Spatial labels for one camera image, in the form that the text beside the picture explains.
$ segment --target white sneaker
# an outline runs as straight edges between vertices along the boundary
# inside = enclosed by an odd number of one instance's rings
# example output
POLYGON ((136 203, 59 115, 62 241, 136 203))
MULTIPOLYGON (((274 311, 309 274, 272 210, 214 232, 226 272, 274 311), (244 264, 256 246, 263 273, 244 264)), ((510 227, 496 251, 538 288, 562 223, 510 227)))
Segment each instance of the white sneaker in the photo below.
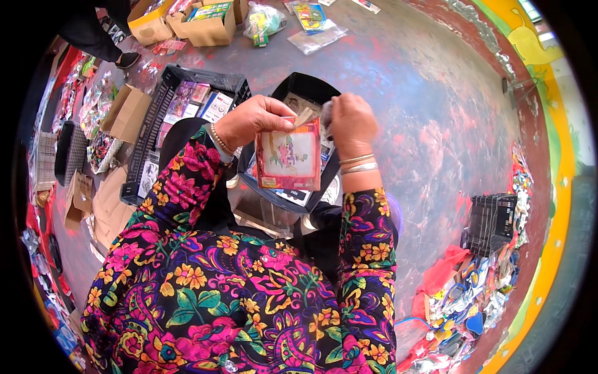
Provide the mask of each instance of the white sneaker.
POLYGON ((235 175, 231 180, 226 181, 226 188, 235 188, 239 183, 239 176, 235 175))
POLYGON ((329 203, 330 205, 336 204, 338 194, 340 193, 340 181, 338 175, 334 176, 334 179, 330 182, 330 185, 326 189, 326 192, 322 195, 320 201, 329 203))

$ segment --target plastic basket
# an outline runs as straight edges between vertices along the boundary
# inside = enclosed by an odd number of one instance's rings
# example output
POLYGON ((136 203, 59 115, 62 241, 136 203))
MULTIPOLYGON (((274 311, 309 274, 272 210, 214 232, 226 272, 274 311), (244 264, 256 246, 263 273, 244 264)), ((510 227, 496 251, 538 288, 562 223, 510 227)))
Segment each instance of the plastic basket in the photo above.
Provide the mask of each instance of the plastic basket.
POLYGON ((164 121, 166 110, 182 81, 208 83, 212 89, 234 95, 230 110, 251 97, 249 84, 244 75, 181 68, 179 65, 171 63, 166 65, 139 129, 139 136, 129 160, 126 183, 121 186, 120 199, 126 204, 139 206, 143 202, 143 199, 137 196, 137 192, 143 174, 144 162, 149 152, 155 151, 160 125, 164 121))
POLYGON ((471 198, 469 251, 488 257, 513 237, 517 195, 493 194, 471 198))
POLYGON ((29 158, 29 180, 32 192, 51 189, 56 183, 56 135, 39 131, 33 140, 29 158))
MULTIPOLYGON (((318 78, 312 77, 311 75, 298 72, 292 73, 284 81, 282 81, 282 83, 279 84, 270 97, 283 101, 289 92, 292 92, 310 102, 319 105, 323 105, 333 96, 340 95, 340 92, 333 86, 330 86, 328 83, 318 78)), ((239 178, 241 178, 245 184, 250 186, 253 190, 266 198, 272 204, 284 210, 299 214, 311 213, 311 211, 316 207, 316 204, 322 198, 322 195, 324 195, 326 192, 326 188, 328 188, 328 185, 330 185, 330 182, 334 179, 334 176, 340 169, 340 164, 338 163, 338 151, 335 149, 328 163, 326 164, 326 167, 320 175, 320 190, 312 193, 305 206, 300 206, 278 196, 274 190, 259 188, 257 182, 245 174, 245 171, 247 170, 254 153, 255 145, 253 142, 243 147, 243 151, 239 157, 239 165, 237 167, 237 174, 239 178)))

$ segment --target black tray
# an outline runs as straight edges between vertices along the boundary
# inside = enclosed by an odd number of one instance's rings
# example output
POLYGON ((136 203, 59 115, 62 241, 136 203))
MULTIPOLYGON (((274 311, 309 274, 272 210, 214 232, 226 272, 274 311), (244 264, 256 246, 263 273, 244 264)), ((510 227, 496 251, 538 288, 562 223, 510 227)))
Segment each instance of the black tray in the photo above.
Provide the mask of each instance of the black tray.
POLYGON ((139 206, 144 201, 142 197, 137 196, 144 161, 150 151, 155 151, 160 125, 164 121, 166 110, 182 81, 209 83, 213 89, 228 93, 233 97, 233 105, 230 110, 251 97, 249 84, 244 75, 181 68, 173 63, 166 65, 161 82, 157 86, 158 89, 139 129, 139 136, 129 160, 127 181, 120 188, 120 200, 128 205, 139 206))
MULTIPOLYGON (((302 74, 299 72, 292 73, 284 81, 282 81, 282 83, 279 84, 270 97, 283 101, 289 92, 292 92, 295 95, 318 105, 323 105, 333 96, 340 95, 340 92, 333 86, 330 86, 328 83, 318 78, 312 77, 311 75, 302 74)), ((241 152, 239 165, 237 167, 237 174, 239 175, 239 178, 241 178, 245 184, 250 186, 261 196, 268 199, 268 201, 270 201, 272 204, 284 210, 299 214, 311 213, 313 208, 315 208, 316 204, 320 201, 320 198, 322 198, 324 192, 326 192, 326 188, 328 188, 328 185, 334 179, 334 176, 340 169, 340 165, 338 163, 338 152, 335 149, 328 163, 326 164, 326 168, 324 168, 324 171, 322 171, 320 190, 312 193, 305 206, 299 206, 278 196, 274 190, 259 188, 256 181, 245 175, 245 171, 247 170, 249 162, 251 161, 251 157, 254 153, 255 145, 253 142, 243 147, 243 152, 241 152)))

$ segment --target black shoe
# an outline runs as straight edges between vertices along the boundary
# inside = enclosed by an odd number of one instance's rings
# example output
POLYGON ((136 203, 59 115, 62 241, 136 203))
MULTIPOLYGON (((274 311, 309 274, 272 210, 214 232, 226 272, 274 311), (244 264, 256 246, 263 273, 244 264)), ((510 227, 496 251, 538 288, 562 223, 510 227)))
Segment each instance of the black shoe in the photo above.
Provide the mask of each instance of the black shoe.
POLYGON ((139 60, 140 57, 141 55, 137 52, 123 53, 123 55, 120 57, 120 62, 115 63, 115 65, 119 69, 129 69, 139 60))

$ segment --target drawing on card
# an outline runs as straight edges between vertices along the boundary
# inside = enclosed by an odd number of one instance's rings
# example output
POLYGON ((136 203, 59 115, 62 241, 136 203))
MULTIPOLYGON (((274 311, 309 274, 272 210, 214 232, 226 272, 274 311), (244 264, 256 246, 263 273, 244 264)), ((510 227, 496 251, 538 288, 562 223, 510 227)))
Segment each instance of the drawing on card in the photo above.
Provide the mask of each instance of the drawing on card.
POLYGON ((264 168, 267 175, 299 176, 312 174, 312 162, 306 162, 313 152, 313 135, 309 133, 269 132, 262 137, 264 168))

